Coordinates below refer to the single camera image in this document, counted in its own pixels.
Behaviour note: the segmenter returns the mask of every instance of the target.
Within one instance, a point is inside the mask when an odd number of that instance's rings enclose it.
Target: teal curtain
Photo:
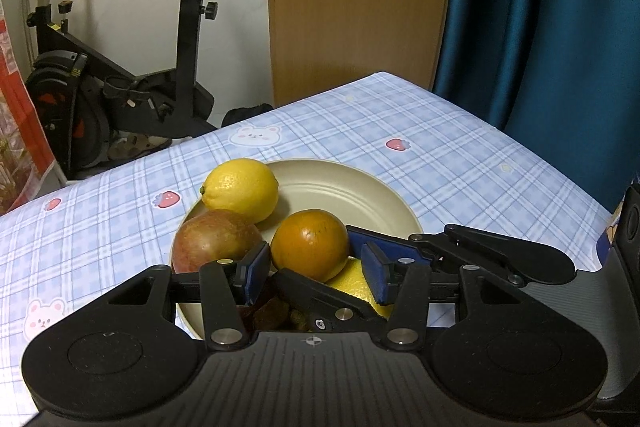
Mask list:
[[[434,92],[613,210],[640,167],[640,0],[449,0]]]

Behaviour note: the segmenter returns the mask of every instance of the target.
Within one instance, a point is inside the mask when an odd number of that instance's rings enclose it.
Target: beige plate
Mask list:
[[[265,241],[271,241],[282,220],[307,208],[322,208],[345,225],[408,237],[421,232],[417,217],[391,188],[366,172],[325,160],[279,160],[269,163],[280,184],[278,206],[258,223]],[[206,211],[198,201],[183,222]],[[178,313],[199,339],[204,335],[200,304],[179,304]]]

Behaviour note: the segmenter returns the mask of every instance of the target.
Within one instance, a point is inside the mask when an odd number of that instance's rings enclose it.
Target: wall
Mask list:
[[[51,0],[54,7],[59,1]],[[133,74],[175,67],[179,0],[73,1],[70,33]],[[218,2],[218,16],[215,21],[202,19],[198,81],[216,97],[209,120],[220,124],[231,108],[273,100],[268,9],[267,0],[208,1]],[[19,1],[2,2],[18,64],[26,77]]]

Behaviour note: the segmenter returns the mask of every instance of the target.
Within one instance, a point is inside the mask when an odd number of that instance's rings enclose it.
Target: lemon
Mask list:
[[[232,210],[258,223],[276,208],[278,181],[264,163],[238,158],[213,169],[200,193],[209,210]]]
[[[367,280],[364,279],[362,273],[362,261],[360,259],[349,259],[347,264],[338,275],[333,279],[327,281],[325,284],[340,290],[341,292],[348,293],[358,299],[367,301],[373,309],[375,309],[378,315],[382,315],[386,319],[389,318],[393,305],[380,306],[373,298]]]

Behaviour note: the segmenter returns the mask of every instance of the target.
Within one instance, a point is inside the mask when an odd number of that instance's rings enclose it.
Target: blue plaid tablecloth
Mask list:
[[[324,158],[370,172],[428,233],[446,223],[523,237],[597,269],[609,213],[511,138],[378,73],[141,158],[0,218],[0,426],[35,412],[20,357],[42,328],[166,263],[207,173],[230,158]],[[430,325],[452,323],[432,305]]]

